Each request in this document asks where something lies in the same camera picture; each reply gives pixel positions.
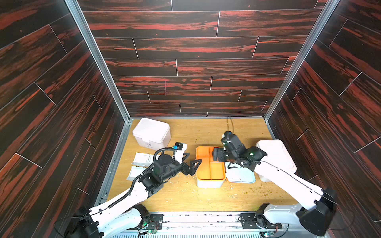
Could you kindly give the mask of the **white orange-trimmed medicine chest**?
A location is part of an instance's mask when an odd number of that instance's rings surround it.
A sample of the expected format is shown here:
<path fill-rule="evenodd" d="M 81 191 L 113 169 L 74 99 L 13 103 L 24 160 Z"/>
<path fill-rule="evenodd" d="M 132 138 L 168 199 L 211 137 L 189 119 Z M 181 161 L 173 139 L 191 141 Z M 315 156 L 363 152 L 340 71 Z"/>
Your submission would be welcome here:
<path fill-rule="evenodd" d="M 196 172 L 196 184 L 199 188 L 220 188 L 225 181 L 247 184 L 256 182 L 255 174 L 247 168 L 213 161 L 213 150 L 213 146 L 196 148 L 196 158 L 202 160 Z"/>

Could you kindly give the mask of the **white gauze packet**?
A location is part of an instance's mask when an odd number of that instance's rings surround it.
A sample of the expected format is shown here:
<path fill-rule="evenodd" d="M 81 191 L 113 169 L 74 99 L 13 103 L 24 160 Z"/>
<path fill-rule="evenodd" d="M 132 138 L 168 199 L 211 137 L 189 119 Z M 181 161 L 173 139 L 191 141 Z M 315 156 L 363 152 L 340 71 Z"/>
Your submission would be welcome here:
<path fill-rule="evenodd" d="M 146 170 L 145 167 L 132 166 L 127 180 L 133 181 L 139 174 Z"/>
<path fill-rule="evenodd" d="M 139 153 L 137 152 L 135 154 L 135 158 L 132 162 L 133 166 L 138 166 L 138 167 L 148 167 L 152 164 L 153 162 L 153 155 L 149 153 Z"/>

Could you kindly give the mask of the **pink medicine chest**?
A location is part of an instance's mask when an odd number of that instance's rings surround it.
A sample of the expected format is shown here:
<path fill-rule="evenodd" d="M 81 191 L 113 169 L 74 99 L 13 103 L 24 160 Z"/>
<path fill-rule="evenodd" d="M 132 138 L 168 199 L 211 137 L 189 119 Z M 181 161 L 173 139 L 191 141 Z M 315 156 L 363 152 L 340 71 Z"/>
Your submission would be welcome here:
<path fill-rule="evenodd" d="M 170 126 L 168 123 L 142 118 L 133 129 L 139 146 L 158 150 L 167 147 L 171 140 Z"/>

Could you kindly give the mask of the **orange tray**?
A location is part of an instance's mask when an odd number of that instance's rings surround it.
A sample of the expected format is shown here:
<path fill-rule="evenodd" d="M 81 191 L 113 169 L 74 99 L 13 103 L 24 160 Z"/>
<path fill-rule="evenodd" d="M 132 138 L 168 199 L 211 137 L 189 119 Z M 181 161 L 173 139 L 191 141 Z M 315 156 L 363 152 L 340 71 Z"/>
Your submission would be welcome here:
<path fill-rule="evenodd" d="M 199 146 L 196 148 L 196 158 L 202 163 L 196 172 L 198 181 L 224 182 L 226 180 L 225 164 L 223 162 L 213 162 L 213 146 Z"/>

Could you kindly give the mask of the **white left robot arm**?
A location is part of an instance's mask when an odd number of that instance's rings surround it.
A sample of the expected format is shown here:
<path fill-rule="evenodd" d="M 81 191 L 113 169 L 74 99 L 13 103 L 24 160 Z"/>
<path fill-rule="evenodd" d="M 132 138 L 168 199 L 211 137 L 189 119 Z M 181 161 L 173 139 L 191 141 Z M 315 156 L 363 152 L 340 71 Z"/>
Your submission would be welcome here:
<path fill-rule="evenodd" d="M 154 154 L 153 163 L 139 174 L 129 189 L 113 199 L 87 209 L 79 208 L 61 235 L 63 238 L 109 238 L 130 228 L 136 228 L 149 218 L 142 202 L 156 194 L 163 185 L 178 173 L 193 176 L 202 160 L 185 160 L 189 153 L 170 148 L 173 156 L 166 154 L 167 148 Z"/>

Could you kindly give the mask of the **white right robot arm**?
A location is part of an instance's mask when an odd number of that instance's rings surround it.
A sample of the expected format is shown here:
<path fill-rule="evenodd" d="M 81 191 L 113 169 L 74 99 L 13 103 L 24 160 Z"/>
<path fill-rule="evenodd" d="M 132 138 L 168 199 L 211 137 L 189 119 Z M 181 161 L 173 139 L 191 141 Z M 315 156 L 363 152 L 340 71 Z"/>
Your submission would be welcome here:
<path fill-rule="evenodd" d="M 336 214 L 337 193 L 330 187 L 323 189 L 297 176 L 289 165 L 295 166 L 284 143 L 279 140 L 260 140 L 249 148 L 231 131 L 221 139 L 222 147 L 215 147 L 215 162 L 229 162 L 249 169 L 274 183 L 297 204 L 274 205 L 263 203 L 255 212 L 254 222 L 263 229 L 278 223 L 301 225 L 313 235 L 322 237 Z"/>

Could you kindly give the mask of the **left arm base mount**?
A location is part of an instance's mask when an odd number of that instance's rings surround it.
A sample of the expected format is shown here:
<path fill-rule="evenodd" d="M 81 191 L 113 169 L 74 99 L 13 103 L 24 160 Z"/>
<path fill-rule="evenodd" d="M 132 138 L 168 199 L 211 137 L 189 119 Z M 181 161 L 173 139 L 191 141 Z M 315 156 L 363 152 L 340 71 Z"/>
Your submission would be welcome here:
<path fill-rule="evenodd" d="M 156 234 L 163 227 L 164 215 L 160 213 L 151 213 L 144 217 L 137 227 L 138 236 Z"/>

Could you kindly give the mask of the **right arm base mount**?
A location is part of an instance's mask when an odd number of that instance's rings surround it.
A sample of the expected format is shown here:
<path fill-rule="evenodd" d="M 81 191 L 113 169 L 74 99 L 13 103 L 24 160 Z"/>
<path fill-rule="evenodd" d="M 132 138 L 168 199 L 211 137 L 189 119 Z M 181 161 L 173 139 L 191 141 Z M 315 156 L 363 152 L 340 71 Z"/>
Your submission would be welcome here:
<path fill-rule="evenodd" d="M 259 218 L 255 213 L 241 213 L 238 217 L 238 222 L 241 223 L 244 230 L 278 230 L 282 229 L 281 223 L 270 223 L 266 218 L 260 216 Z"/>

